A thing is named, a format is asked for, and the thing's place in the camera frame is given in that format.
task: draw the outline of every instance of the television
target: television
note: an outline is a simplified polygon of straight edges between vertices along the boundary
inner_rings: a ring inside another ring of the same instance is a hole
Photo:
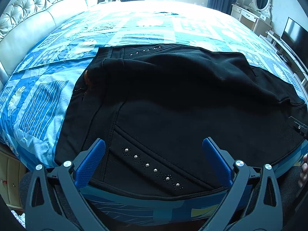
[[[308,31],[291,18],[288,18],[281,40],[308,67]]]

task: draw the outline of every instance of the white leather headboard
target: white leather headboard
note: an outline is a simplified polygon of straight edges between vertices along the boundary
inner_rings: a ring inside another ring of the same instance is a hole
[[[39,40],[97,1],[16,0],[9,4],[0,17],[0,91]]]

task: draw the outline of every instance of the black cloth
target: black cloth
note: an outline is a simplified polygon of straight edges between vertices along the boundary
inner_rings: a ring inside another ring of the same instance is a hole
[[[74,87],[55,161],[73,160],[101,138],[106,153],[91,185],[139,199],[208,195],[225,187],[201,149],[204,138],[249,166],[275,165],[303,141],[289,116],[308,124],[294,87],[241,53],[99,48]]]

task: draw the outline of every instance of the metal bolt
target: metal bolt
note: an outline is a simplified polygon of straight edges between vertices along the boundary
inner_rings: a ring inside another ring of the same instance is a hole
[[[265,168],[266,168],[267,170],[271,170],[271,169],[272,169],[272,166],[269,165],[269,164],[265,164]]]
[[[41,170],[43,168],[43,165],[42,164],[39,164],[35,167],[36,170]]]
[[[241,161],[241,160],[237,160],[235,164],[236,164],[237,166],[239,166],[239,167],[244,166],[244,162]]]
[[[71,161],[66,161],[66,162],[63,163],[64,167],[70,167],[71,165],[72,165]]]

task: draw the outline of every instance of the bed frame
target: bed frame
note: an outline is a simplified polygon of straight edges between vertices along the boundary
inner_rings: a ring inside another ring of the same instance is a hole
[[[0,17],[0,91],[43,37],[98,0],[16,0]]]

